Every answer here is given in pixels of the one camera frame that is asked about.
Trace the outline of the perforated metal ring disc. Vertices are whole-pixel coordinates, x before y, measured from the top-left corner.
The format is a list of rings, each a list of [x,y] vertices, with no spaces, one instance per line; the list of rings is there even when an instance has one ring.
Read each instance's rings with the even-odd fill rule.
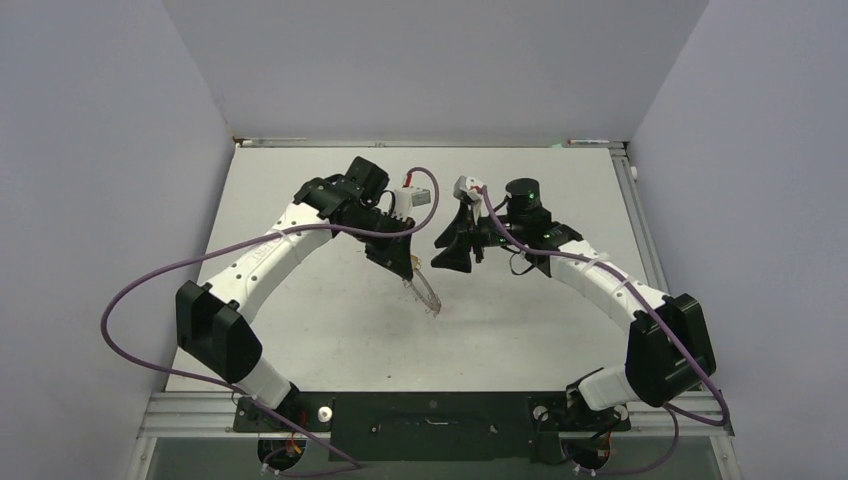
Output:
[[[442,309],[441,299],[424,275],[421,260],[417,256],[411,255],[410,261],[413,276],[411,280],[404,280],[403,285],[412,292],[414,300],[424,306],[428,315],[437,317]]]

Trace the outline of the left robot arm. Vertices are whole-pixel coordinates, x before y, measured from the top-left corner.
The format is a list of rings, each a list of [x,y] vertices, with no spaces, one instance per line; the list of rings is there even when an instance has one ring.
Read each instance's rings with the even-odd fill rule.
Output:
[[[270,294],[342,226],[365,246],[368,260],[409,281],[416,206],[431,203],[429,190],[405,184],[393,191],[393,209],[378,202],[389,182],[376,164],[355,158],[347,172],[305,182],[268,232],[233,264],[176,293],[178,346],[225,383],[260,402],[259,417],[274,430],[296,421],[297,387],[267,359],[251,323]]]

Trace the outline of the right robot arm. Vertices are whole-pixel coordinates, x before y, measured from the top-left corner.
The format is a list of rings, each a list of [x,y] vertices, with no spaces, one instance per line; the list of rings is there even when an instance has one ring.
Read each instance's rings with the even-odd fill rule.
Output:
[[[567,419],[589,428],[605,410],[630,401],[662,407],[707,384],[716,370],[703,309],[688,294],[673,297],[610,262],[582,234],[553,219],[540,184],[519,178],[506,186],[505,212],[492,206],[485,184],[461,176],[454,219],[437,238],[434,268],[468,273],[488,249],[514,247],[531,267],[561,282],[605,313],[627,336],[625,361],[589,373],[570,389]]]

